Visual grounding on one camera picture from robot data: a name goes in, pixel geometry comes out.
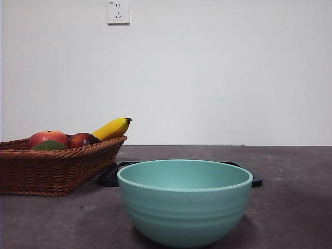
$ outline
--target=wall socket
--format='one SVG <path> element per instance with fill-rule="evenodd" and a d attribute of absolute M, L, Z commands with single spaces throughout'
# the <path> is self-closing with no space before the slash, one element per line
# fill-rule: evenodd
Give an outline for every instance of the wall socket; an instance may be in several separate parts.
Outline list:
<path fill-rule="evenodd" d="M 130 1 L 107 1 L 107 24 L 130 24 Z"/>

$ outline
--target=gray table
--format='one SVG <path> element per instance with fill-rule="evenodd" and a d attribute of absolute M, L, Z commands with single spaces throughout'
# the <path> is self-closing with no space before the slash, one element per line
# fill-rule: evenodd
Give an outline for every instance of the gray table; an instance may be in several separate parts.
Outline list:
<path fill-rule="evenodd" d="M 206 248 L 332 248 L 332 147 L 123 146 L 117 161 L 169 158 L 234 161 L 264 178 L 238 226 Z M 95 180 L 64 197 L 1 195 L 1 248 L 167 248 Z"/>

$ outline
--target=green mango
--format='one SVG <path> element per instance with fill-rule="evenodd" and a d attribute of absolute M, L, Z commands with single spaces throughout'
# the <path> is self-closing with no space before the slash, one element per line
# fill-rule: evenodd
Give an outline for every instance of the green mango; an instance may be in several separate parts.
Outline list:
<path fill-rule="evenodd" d="M 31 148 L 32 150 L 58 150 L 58 149 L 66 149 L 62 143 L 59 143 L 55 140 L 47 140 L 37 144 L 36 146 Z"/>

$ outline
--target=black tray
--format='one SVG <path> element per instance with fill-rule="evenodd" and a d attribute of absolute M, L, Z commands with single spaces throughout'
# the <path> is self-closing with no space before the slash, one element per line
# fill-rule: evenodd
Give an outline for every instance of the black tray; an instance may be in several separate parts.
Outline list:
<path fill-rule="evenodd" d="M 120 162 L 117 163 L 115 167 L 112 167 L 111 169 L 107 169 L 105 170 L 97 179 L 97 183 L 101 186 L 104 187 L 119 187 L 119 183 L 118 183 L 118 177 L 117 177 L 117 173 L 119 171 L 120 168 L 128 166 L 128 165 L 132 165 L 138 163 L 136 161 L 132 161 L 132 162 Z M 226 164 L 230 164 L 233 166 L 237 166 L 243 169 L 246 169 L 245 167 L 240 166 L 238 163 L 235 162 L 222 162 L 222 163 L 226 163 Z M 256 188 L 256 187 L 260 187 L 263 185 L 263 178 L 260 175 L 257 175 L 256 173 L 251 172 L 254 179 L 252 182 L 251 187 Z"/>

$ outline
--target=bowl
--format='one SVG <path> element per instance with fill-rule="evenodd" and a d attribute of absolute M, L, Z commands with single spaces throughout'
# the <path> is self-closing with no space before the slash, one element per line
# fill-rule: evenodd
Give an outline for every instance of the bowl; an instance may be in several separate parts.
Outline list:
<path fill-rule="evenodd" d="M 200 247 L 228 234 L 242 218 L 252 174 L 202 160 L 156 160 L 118 171 L 121 196 L 134 226 L 172 247 Z"/>

